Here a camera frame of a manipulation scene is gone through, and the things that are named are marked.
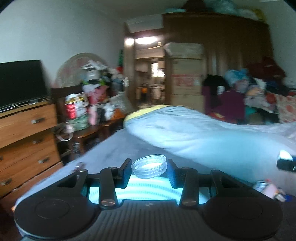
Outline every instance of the wooden table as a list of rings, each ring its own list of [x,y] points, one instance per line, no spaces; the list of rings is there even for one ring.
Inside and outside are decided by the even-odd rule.
[[[105,123],[100,123],[96,126],[89,126],[86,129],[75,131],[73,133],[73,140],[79,142],[80,145],[80,153],[84,154],[86,152],[85,141],[93,138],[98,137],[100,141],[107,139],[111,136],[111,126],[115,124],[119,124],[123,121],[123,118],[110,120]]]

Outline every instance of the open door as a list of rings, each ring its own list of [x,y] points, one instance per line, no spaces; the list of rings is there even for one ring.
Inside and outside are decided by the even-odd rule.
[[[135,45],[126,23],[124,23],[124,35],[123,74],[127,78],[125,92],[133,107],[136,107]]]

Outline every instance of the yellow pillow edge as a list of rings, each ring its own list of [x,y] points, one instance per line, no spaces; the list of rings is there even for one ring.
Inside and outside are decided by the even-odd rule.
[[[156,105],[156,106],[153,106],[153,107],[150,107],[150,108],[145,108],[145,109],[141,109],[141,110],[138,110],[134,113],[131,113],[129,114],[125,119],[124,119],[124,122],[127,122],[129,121],[130,119],[133,119],[133,118],[136,118],[136,117],[139,117],[139,116],[142,116],[144,114],[147,114],[151,111],[154,111],[154,110],[159,110],[161,108],[164,108],[164,107],[167,107],[167,106],[170,106],[168,104],[161,104],[161,105]]]

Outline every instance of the black tv screen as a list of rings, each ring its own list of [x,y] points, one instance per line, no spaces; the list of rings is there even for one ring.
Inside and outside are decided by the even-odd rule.
[[[0,109],[48,96],[40,60],[0,64]]]

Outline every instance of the blanket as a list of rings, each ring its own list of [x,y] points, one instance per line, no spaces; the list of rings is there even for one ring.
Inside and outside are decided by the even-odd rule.
[[[125,128],[153,146],[248,182],[270,179],[296,194],[296,175],[276,167],[280,150],[296,154],[296,122],[236,125],[181,106],[133,116]]]

